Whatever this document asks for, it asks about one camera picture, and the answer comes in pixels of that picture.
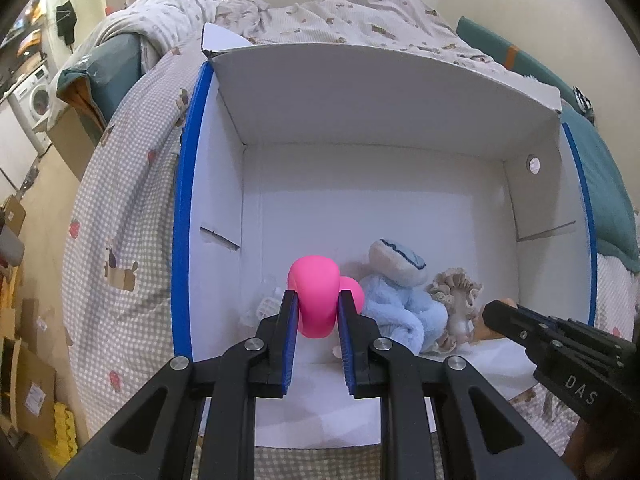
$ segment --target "white box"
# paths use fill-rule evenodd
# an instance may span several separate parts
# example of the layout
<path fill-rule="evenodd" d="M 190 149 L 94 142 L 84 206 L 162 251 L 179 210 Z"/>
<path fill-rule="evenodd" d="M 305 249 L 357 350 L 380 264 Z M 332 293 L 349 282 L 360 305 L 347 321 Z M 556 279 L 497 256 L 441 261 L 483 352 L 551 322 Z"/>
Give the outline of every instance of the white box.
<path fill-rule="evenodd" d="M 481 302 L 593 323 L 593 221 L 556 88 L 369 46 L 251 46 L 211 24 L 203 51 L 176 189 L 176 354 L 238 342 L 262 282 L 285 285 L 300 256 L 364 277 L 381 237 L 414 249 L 431 277 L 465 267 Z M 298 335 L 289 394 L 257 401 L 257 446 L 379 442 L 378 401 L 348 396 L 335 344 Z M 506 397 L 534 384 L 515 343 L 474 352 Z"/>

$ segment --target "pink silicone toy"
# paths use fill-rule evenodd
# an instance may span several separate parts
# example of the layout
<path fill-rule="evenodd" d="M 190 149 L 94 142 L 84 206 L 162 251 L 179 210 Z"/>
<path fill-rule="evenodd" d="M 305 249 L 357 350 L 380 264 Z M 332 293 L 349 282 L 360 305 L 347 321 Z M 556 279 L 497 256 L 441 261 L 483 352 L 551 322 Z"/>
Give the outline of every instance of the pink silicone toy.
<path fill-rule="evenodd" d="M 356 311 L 364 306 L 364 292 L 358 282 L 340 275 L 338 265 L 324 256 L 303 256 L 289 269 L 287 286 L 298 294 L 298 331 L 305 337 L 327 337 L 334 329 L 338 294 L 350 290 Z"/>

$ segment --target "plush toy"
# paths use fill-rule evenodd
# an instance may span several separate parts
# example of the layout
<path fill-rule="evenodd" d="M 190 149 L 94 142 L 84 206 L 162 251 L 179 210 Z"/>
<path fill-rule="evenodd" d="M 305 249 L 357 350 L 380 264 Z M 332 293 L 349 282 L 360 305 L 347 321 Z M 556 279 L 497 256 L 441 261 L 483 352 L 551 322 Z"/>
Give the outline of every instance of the plush toy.
<path fill-rule="evenodd" d="M 380 333 L 418 355 L 430 348 L 447 325 L 447 309 L 421 288 L 427 280 L 424 260 L 391 240 L 377 240 L 369 249 L 375 274 L 360 281 L 363 316 L 376 320 Z"/>
<path fill-rule="evenodd" d="M 481 290 L 482 284 L 473 282 L 461 267 L 452 267 L 436 275 L 427 292 L 446 306 L 449 319 L 447 329 L 430 351 L 451 352 L 462 343 L 474 341 L 472 327 L 478 320 L 474 303 Z"/>

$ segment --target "metal screw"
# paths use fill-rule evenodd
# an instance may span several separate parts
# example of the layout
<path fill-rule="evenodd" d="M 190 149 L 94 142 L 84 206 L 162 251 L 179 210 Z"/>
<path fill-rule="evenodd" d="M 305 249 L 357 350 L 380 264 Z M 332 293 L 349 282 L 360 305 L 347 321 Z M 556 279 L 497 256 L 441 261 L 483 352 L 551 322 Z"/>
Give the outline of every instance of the metal screw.
<path fill-rule="evenodd" d="M 376 350 L 391 350 L 392 346 L 393 342 L 391 341 L 391 339 L 387 339 L 386 337 L 379 337 L 378 339 L 374 339 L 373 341 L 373 348 L 375 348 Z"/>
<path fill-rule="evenodd" d="M 466 361 L 462 357 L 454 355 L 447 359 L 447 365 L 449 365 L 449 368 L 452 368 L 453 370 L 464 370 L 466 367 Z"/>
<path fill-rule="evenodd" d="M 251 350 L 252 352 L 262 350 L 263 346 L 264 346 L 264 341 L 259 337 L 252 337 L 251 339 L 247 339 L 244 342 L 244 347 L 247 350 Z"/>
<path fill-rule="evenodd" d="M 171 368 L 174 370 L 184 370 L 187 366 L 189 366 L 189 358 L 184 355 L 178 355 L 171 359 L 169 363 Z"/>

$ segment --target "round hole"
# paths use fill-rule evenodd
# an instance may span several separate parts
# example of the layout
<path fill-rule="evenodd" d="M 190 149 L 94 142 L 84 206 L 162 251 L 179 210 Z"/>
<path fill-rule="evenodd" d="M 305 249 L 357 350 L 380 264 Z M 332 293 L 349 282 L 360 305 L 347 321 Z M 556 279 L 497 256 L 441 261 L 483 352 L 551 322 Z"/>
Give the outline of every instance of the round hole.
<path fill-rule="evenodd" d="M 535 155 L 529 155 L 529 157 L 527 158 L 527 168 L 529 168 L 529 171 L 531 173 L 537 175 L 540 171 L 540 159 Z"/>

